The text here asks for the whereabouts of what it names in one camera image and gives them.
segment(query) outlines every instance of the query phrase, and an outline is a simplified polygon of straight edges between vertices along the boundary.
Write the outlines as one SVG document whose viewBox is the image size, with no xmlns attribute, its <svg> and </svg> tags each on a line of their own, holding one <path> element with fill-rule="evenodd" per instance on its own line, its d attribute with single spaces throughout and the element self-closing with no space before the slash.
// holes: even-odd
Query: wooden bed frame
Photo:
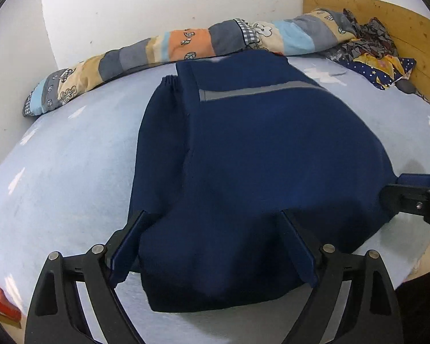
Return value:
<svg viewBox="0 0 430 344">
<path fill-rule="evenodd" d="M 430 19 L 380 0 L 304 0 L 303 12 L 318 7 L 342 12 L 349 9 L 360 24 L 377 17 L 387 28 L 400 57 L 414 58 L 411 81 L 430 100 Z"/>
</svg>

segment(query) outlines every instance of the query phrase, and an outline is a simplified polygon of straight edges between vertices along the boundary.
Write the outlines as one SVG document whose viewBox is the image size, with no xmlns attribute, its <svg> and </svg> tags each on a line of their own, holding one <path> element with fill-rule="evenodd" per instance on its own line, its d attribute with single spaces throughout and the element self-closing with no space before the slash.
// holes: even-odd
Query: dark gray fabric patch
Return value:
<svg viewBox="0 0 430 344">
<path fill-rule="evenodd" d="M 124 71 L 148 64 L 146 47 L 151 39 L 141 40 L 133 45 L 120 49 L 120 64 Z"/>
<path fill-rule="evenodd" d="M 324 11 L 327 11 L 331 14 L 334 21 L 337 23 L 340 29 L 346 32 L 350 32 L 356 36 L 355 30 L 352 28 L 352 25 L 350 24 L 349 20 L 343 13 L 338 13 L 337 11 L 329 10 L 329 9 L 322 9 Z"/>
<path fill-rule="evenodd" d="M 209 34 L 216 55 L 238 52 L 246 46 L 242 30 L 233 19 L 209 27 Z"/>
<path fill-rule="evenodd" d="M 111 50 L 99 62 L 99 74 L 103 81 L 108 81 L 123 72 L 120 63 L 120 50 Z"/>
<path fill-rule="evenodd" d="M 336 36 L 319 18 L 312 15 L 300 15 L 295 19 L 287 19 L 307 33 L 314 42 L 315 51 L 326 50 L 338 44 Z"/>
<path fill-rule="evenodd" d="M 288 81 L 283 84 L 274 84 L 274 85 L 269 85 L 267 87 L 244 88 L 244 89 L 235 89 L 235 90 L 228 90 L 228 91 L 211 91 L 211 90 L 199 89 L 199 99 L 201 102 L 215 101 L 217 99 L 222 99 L 222 98 L 249 96 L 252 94 L 269 93 L 271 91 L 278 91 L 278 90 L 292 89 L 292 88 L 313 88 L 313 89 L 328 91 L 323 87 L 310 84 L 305 81 Z"/>
<path fill-rule="evenodd" d="M 58 107 L 62 106 L 62 103 L 58 100 L 58 88 L 61 75 L 66 71 L 59 70 L 53 72 L 46 78 L 45 84 L 43 86 L 43 95 L 42 95 L 42 109 L 43 113 L 48 111 L 53 111 Z"/>
</svg>

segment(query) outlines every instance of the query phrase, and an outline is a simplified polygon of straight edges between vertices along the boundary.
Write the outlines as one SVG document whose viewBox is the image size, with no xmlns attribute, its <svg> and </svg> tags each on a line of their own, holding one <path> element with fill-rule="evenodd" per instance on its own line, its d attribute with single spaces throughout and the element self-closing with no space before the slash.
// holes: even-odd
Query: metal screw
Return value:
<svg viewBox="0 0 430 344">
<path fill-rule="evenodd" d="M 57 251 L 51 252 L 48 255 L 48 259 L 50 259 L 51 261 L 56 260 L 58 257 L 59 257 L 59 252 L 57 252 Z"/>
<path fill-rule="evenodd" d="M 336 251 L 336 248 L 334 248 L 333 245 L 330 245 L 329 243 L 327 243 L 323 245 L 323 250 L 328 254 L 332 254 L 334 251 Z"/>
<path fill-rule="evenodd" d="M 379 252 L 375 251 L 374 249 L 370 249 L 368 251 L 368 255 L 370 255 L 370 258 L 372 259 L 378 259 L 381 255 L 379 255 Z"/>
<path fill-rule="evenodd" d="M 93 254 L 100 254 L 103 251 L 103 245 L 95 245 L 94 247 L 92 247 L 91 251 L 93 252 Z"/>
</svg>

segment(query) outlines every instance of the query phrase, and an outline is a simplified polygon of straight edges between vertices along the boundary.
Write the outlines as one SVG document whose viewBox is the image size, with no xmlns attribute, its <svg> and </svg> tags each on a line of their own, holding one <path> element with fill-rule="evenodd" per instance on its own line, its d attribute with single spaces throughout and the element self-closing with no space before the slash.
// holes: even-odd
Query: gray reflective stripe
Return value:
<svg viewBox="0 0 430 344">
<path fill-rule="evenodd" d="M 211 91 L 199 89 L 199 99 L 203 101 L 213 101 L 221 98 L 237 97 L 237 96 L 248 96 L 250 94 L 268 93 L 270 91 L 291 89 L 291 88 L 313 88 L 327 91 L 325 88 L 319 87 L 318 85 L 309 84 L 304 81 L 288 81 L 283 84 L 274 84 L 267 87 L 258 88 L 244 88 L 228 91 Z"/>
</svg>

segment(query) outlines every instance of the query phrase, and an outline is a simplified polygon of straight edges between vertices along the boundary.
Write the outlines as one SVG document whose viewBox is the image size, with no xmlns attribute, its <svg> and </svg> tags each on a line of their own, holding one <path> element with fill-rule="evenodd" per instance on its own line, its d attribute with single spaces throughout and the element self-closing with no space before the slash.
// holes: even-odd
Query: mattress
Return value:
<svg viewBox="0 0 430 344">
<path fill-rule="evenodd" d="M 383 143 L 397 175 L 430 173 L 430 106 L 423 100 L 394 87 L 376 89 L 363 76 L 317 56 L 289 62 L 356 112 Z M 176 74 L 175 65 L 141 71 L 43 115 L 0 165 L 0 287 L 25 314 L 51 251 L 85 253 L 125 225 L 140 123 L 153 91 L 169 74 Z M 429 243 L 430 226 L 400 213 L 356 253 L 377 249 L 397 287 Z M 94 338 L 103 341 L 80 287 Z M 116 292 L 148 344 L 253 344 L 281 343 L 310 287 L 274 301 L 187 314 L 152 312 L 139 274 L 130 273 Z M 326 339 L 335 329 L 336 322 L 330 322 Z"/>
</svg>

